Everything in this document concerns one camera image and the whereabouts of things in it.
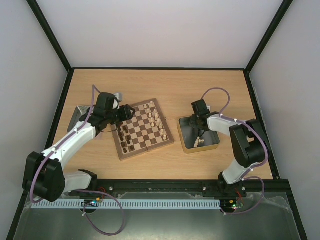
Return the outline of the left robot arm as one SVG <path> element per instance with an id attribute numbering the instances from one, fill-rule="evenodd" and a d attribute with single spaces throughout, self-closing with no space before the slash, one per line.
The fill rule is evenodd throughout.
<path id="1" fill-rule="evenodd" d="M 75 126 L 56 144 L 42 151 L 32 152 L 26 159 L 22 188 L 49 202 L 56 201 L 63 193 L 89 189 L 96 177 L 90 171 L 78 170 L 64 173 L 69 160 L 89 141 L 97 137 L 108 125 L 130 120 L 135 109 L 120 105 L 122 95 L 102 92 Z"/>

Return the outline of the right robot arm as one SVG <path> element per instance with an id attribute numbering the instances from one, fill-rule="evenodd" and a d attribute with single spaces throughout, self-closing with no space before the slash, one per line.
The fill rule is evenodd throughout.
<path id="1" fill-rule="evenodd" d="M 269 142 L 256 119 L 241 121 L 224 116 L 219 112 L 210 112 L 203 99 L 191 104 L 194 114 L 190 126 L 205 132 L 217 132 L 230 137 L 234 160 L 218 176 L 218 191 L 229 196 L 237 183 L 255 168 L 263 166 L 269 160 Z"/>

